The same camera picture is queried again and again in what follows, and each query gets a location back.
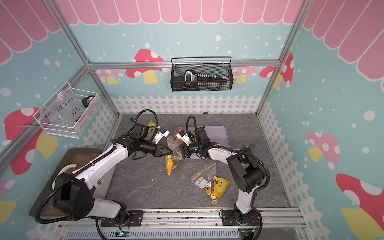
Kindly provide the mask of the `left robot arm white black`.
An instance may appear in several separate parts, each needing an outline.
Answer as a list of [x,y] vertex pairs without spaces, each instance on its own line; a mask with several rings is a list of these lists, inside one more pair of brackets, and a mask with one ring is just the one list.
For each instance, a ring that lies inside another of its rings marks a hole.
[[112,139],[111,146],[101,155],[74,172],[61,173],[55,179],[54,189],[45,197],[35,212],[39,224],[51,224],[66,220],[108,219],[116,226],[125,225],[130,215],[126,205],[112,200],[93,197],[92,188],[109,170],[132,154],[141,152],[154,157],[165,157],[173,151],[160,143],[170,132],[158,125],[150,127],[138,122],[122,136]]

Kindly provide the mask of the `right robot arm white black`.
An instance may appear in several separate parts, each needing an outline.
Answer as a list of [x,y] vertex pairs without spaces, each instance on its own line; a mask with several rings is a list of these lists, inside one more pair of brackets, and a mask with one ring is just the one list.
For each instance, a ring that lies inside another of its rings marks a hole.
[[204,140],[189,145],[180,145],[183,158],[197,154],[202,158],[220,161],[228,165],[239,193],[231,216],[239,225],[262,225],[262,216],[254,207],[258,191],[270,183],[270,173],[266,165],[255,157],[250,148],[234,150],[218,143]]

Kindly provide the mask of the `ziploc bag of orange cookies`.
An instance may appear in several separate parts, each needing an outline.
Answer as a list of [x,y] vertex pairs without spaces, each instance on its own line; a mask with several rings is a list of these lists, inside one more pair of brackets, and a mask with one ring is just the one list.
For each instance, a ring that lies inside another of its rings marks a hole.
[[154,121],[150,121],[147,126],[149,126],[150,128],[156,128],[157,127],[157,124],[154,122]]

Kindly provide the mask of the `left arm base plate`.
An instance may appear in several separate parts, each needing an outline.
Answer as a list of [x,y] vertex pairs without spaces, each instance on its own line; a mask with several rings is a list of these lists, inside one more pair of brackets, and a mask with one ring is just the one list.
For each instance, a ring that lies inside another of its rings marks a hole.
[[121,221],[105,218],[101,222],[102,227],[140,227],[143,221],[144,211],[127,210]]

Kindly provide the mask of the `ziploc bag of mixed cookies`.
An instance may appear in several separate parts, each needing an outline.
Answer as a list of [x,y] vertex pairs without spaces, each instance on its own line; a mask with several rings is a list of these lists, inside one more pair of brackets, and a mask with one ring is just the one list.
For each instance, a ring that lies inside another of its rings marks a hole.
[[183,155],[179,144],[173,137],[168,138],[167,143],[168,147],[173,151],[172,154],[165,157],[167,175],[170,175],[171,172],[177,167],[179,161],[183,158]]

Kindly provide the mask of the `ziploc bag near right arm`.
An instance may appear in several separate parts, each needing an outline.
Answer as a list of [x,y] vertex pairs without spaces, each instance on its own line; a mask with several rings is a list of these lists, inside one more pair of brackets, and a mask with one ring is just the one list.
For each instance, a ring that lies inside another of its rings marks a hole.
[[196,187],[204,190],[211,200],[217,199],[219,202],[230,185],[230,181],[218,177],[216,173],[217,164],[215,162],[209,163],[192,175],[190,180]]

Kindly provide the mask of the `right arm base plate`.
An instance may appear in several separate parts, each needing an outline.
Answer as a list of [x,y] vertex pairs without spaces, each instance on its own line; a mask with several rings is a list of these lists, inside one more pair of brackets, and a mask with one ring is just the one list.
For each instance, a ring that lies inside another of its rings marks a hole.
[[219,217],[223,226],[261,226],[263,224],[261,212],[257,209],[251,209],[246,214],[239,210],[220,210]]

